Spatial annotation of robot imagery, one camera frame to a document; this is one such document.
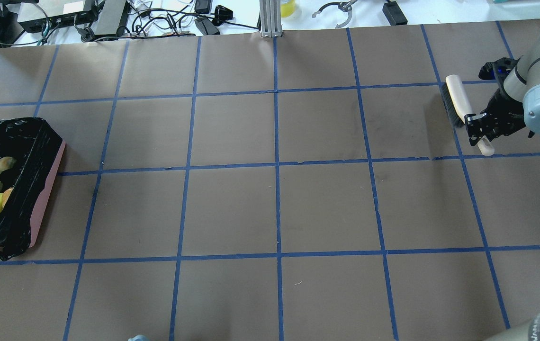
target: yellow cup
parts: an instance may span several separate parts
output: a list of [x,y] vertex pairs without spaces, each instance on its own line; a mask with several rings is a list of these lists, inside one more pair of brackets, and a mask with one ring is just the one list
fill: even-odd
[[280,17],[287,18],[296,11],[296,0],[280,0]]

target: black cable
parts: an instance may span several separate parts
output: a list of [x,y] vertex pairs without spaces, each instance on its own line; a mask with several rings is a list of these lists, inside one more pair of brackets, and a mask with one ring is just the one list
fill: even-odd
[[112,37],[112,36],[106,36],[106,37],[100,37],[98,39],[95,39],[94,42],[97,43],[99,41],[110,41],[110,40],[121,40],[121,39],[158,39],[162,37],[175,37],[175,36],[196,36],[194,33],[186,33],[186,34],[179,34],[179,35],[162,35],[162,36],[120,36],[120,37]]
[[[153,11],[164,11],[164,12],[168,12],[168,13],[183,14],[183,16],[181,18],[179,18],[178,22],[180,22],[180,20],[182,20],[184,17],[188,17],[188,16],[193,16],[193,17],[197,17],[197,18],[214,19],[214,17],[208,17],[206,15],[200,15],[200,14],[197,14],[197,13],[186,13],[184,11],[175,11],[175,10],[172,10],[172,9],[145,9],[145,10],[141,11],[140,13],[138,13],[138,15],[134,18],[131,29],[133,31],[135,31],[135,26],[134,25],[135,25],[136,20],[140,19],[140,22],[142,22],[141,17],[142,17],[143,13],[151,13]],[[252,28],[254,30],[258,30],[257,27],[244,25],[244,24],[238,24],[237,22],[230,22],[230,21],[220,20],[220,19],[218,19],[218,21],[222,22],[222,24],[229,24],[229,25],[240,26],[240,27],[245,27],[245,28]]]
[[127,26],[125,26],[125,25],[118,26],[118,27],[117,27],[117,31],[116,31],[116,33],[115,33],[114,35],[116,35],[116,36],[118,37],[118,30],[120,30],[121,27],[124,27],[125,30],[127,30],[127,33],[129,33],[129,36],[133,36],[133,35],[131,34],[131,31],[129,31],[129,29],[128,29]]
[[148,21],[146,22],[146,24],[144,24],[143,26],[141,26],[141,27],[138,29],[139,33],[144,32],[144,31],[146,30],[146,27],[147,27],[147,26],[149,26],[150,24],[154,23],[155,20],[159,20],[159,19],[164,20],[164,21],[166,21],[166,22],[169,24],[170,27],[169,27],[169,28],[166,28],[166,30],[172,28],[172,27],[171,27],[171,23],[169,22],[168,18],[166,18],[166,17],[152,17],[152,18],[150,18],[150,20],[148,20]]
[[88,43],[95,38],[95,33],[91,29],[91,26],[85,26],[85,28],[80,28],[77,26],[77,16],[74,16],[74,28],[77,29],[79,35],[81,36],[81,41],[83,43]]
[[180,11],[181,12],[185,11],[190,5],[192,5],[193,2],[194,2],[194,0],[190,0],[190,2],[188,2],[188,4],[186,6],[184,6],[182,9],[180,9]]
[[133,6],[133,4],[131,4],[131,0],[127,0],[127,3],[129,4],[129,7],[131,7],[131,9],[133,9],[133,13],[130,13],[129,11],[127,11],[127,15],[134,15],[135,13],[137,13],[137,9],[135,8],[135,6]]
[[42,41],[42,39],[37,40],[37,41],[31,41],[30,43],[21,43],[21,44],[6,44],[6,43],[1,43],[1,41],[0,41],[0,45],[2,45],[2,46],[25,46],[25,45],[32,45],[32,44],[40,43],[41,41]]
[[[49,33],[49,30],[51,30],[51,19],[49,18],[49,15],[47,15],[47,12],[45,12],[45,10],[43,9],[43,7],[40,7],[38,4],[32,4],[34,5],[37,9],[40,9],[40,11],[43,13],[43,15],[45,15],[45,20],[47,21],[47,33]],[[43,37],[45,37],[47,35],[47,33],[44,33],[45,32],[45,28],[42,28],[41,29],[41,35]]]
[[47,35],[41,39],[41,45],[47,44],[51,38],[51,34],[53,34],[53,32],[55,32],[58,28],[60,28],[60,26],[56,25],[52,30],[50,30],[49,33],[47,33]]

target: black trash bag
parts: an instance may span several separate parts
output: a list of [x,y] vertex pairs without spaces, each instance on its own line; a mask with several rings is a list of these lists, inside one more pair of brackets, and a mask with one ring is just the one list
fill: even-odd
[[42,118],[0,120],[0,158],[15,166],[1,173],[3,191],[13,187],[0,212],[0,259],[21,255],[30,245],[30,216],[62,145]]

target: cable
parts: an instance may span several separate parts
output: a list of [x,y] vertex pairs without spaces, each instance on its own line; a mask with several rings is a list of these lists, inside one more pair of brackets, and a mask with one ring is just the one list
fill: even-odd
[[[134,18],[134,21],[133,21],[133,23],[131,25],[132,31],[135,31],[135,21],[136,20],[140,19],[140,22],[142,22],[141,18],[143,17],[143,15],[144,14],[147,15],[147,13],[152,13],[153,11],[164,11],[164,12],[167,12],[167,13],[183,14],[183,16],[181,18],[179,18],[179,20],[178,20],[178,26],[179,26],[180,20],[182,20],[184,17],[187,17],[187,16],[193,16],[193,17],[197,17],[197,18],[214,19],[214,17],[208,17],[206,15],[200,15],[200,14],[197,14],[197,13],[186,13],[184,11],[175,11],[175,10],[172,10],[172,9],[146,9],[146,10],[141,11],[140,13],[138,13],[138,15],[136,15],[136,17]],[[238,24],[237,22],[230,22],[230,21],[225,21],[225,20],[220,20],[220,19],[218,19],[218,21],[222,22],[222,24],[229,24],[229,25],[240,26],[240,27],[245,27],[245,28],[252,28],[253,30],[258,30],[257,27]]]
[[47,44],[53,32],[55,32],[58,28],[60,28],[60,26],[56,25],[51,31],[49,31],[49,33],[47,33],[47,36],[44,39],[41,39],[41,45]]
[[1,43],[1,41],[0,41],[0,45],[2,45],[2,46],[24,46],[24,45],[32,45],[32,44],[40,43],[41,40],[32,41],[30,43],[20,43],[20,44],[6,44],[6,43]]
[[99,41],[110,41],[110,40],[121,40],[121,39],[158,39],[162,37],[175,37],[175,36],[196,36],[194,33],[187,33],[187,34],[180,34],[180,35],[162,35],[162,36],[120,36],[120,37],[112,37],[112,36],[105,36],[105,37],[99,37],[95,39],[93,42],[97,43]]
[[[192,5],[192,3],[194,3],[194,0],[190,0],[190,3],[186,4],[186,6],[184,6],[184,8],[181,9],[181,11],[185,11],[190,5]],[[188,21],[187,24],[180,24],[180,30],[181,30],[182,25],[183,25],[184,27],[189,27],[189,26],[192,24],[192,21],[193,21],[193,20],[194,20],[194,19],[190,19],[190,21]]]
[[81,36],[81,41],[83,43],[88,43],[89,41],[92,41],[95,37],[95,33],[91,29],[91,26],[85,26],[85,28],[79,28],[77,26],[77,16],[74,16],[74,28],[77,29],[77,32],[79,32]]
[[45,37],[47,33],[49,33],[49,28],[51,28],[51,19],[49,19],[49,16],[47,15],[47,12],[43,9],[43,7],[40,7],[38,4],[32,4],[36,6],[37,9],[40,9],[40,11],[45,15],[45,20],[47,21],[47,27],[44,30],[41,30],[42,37]]
[[114,33],[114,35],[118,36],[118,30],[120,30],[121,27],[124,27],[124,28],[125,28],[125,30],[127,31],[127,33],[129,33],[129,36],[133,36],[133,35],[131,34],[131,31],[129,31],[129,29],[128,29],[127,26],[125,26],[125,25],[118,26],[118,27],[117,27],[117,32]]

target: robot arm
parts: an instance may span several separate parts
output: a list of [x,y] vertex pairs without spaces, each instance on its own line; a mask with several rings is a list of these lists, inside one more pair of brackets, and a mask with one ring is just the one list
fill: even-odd
[[499,84],[487,108],[480,114],[458,110],[458,107],[462,107],[461,103],[467,101],[463,87],[456,75],[448,76],[446,80],[450,99],[457,112],[450,117],[461,119],[452,123],[462,125],[463,121],[470,145],[481,142],[479,147],[483,154],[491,155],[493,147],[490,141],[498,136],[508,136],[525,126],[531,130],[529,138],[535,133],[540,134],[540,37],[518,61],[502,58],[487,63],[478,77],[483,80],[495,79]]

